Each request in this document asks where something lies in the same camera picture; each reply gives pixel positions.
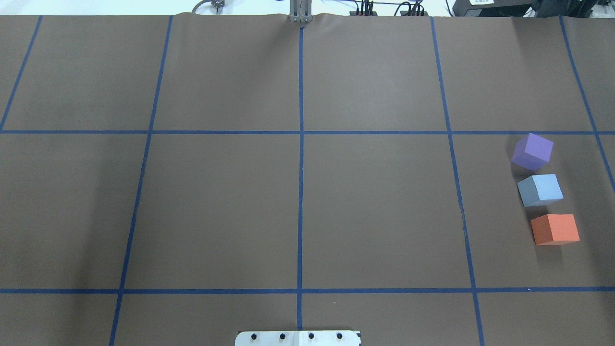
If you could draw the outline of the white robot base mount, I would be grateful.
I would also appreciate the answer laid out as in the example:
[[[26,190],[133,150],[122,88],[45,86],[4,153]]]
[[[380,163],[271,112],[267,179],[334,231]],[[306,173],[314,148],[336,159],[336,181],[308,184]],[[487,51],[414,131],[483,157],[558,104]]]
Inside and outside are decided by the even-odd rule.
[[[235,346],[360,346],[359,331],[244,331],[238,333]]]

